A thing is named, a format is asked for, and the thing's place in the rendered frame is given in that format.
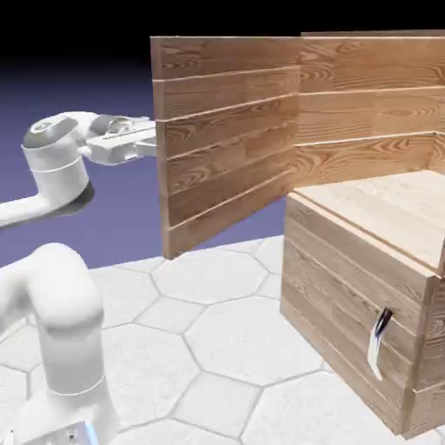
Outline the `small light wood door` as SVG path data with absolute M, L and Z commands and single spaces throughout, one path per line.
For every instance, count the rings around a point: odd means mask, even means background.
M 445 221 L 431 199 L 395 198 L 367 215 L 357 191 L 286 200 L 280 310 L 396 434 L 445 424 Z M 380 346 L 369 336 L 394 314 Z

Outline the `large light wood door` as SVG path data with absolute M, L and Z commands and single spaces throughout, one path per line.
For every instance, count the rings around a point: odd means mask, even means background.
M 173 258 L 277 198 L 296 137 L 297 37 L 152 37 L 163 254 Z

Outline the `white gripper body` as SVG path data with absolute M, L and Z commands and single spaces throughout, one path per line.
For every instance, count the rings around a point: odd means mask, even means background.
M 86 141 L 87 157 L 98 164 L 121 164 L 141 158 L 136 154 L 135 143 L 147 141 L 156 143 L 156 128 L 126 130 L 92 137 Z

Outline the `light wood cabinet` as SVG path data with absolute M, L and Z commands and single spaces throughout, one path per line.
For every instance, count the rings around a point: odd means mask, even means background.
M 433 201 L 445 221 L 445 31 L 301 38 L 293 192 Z

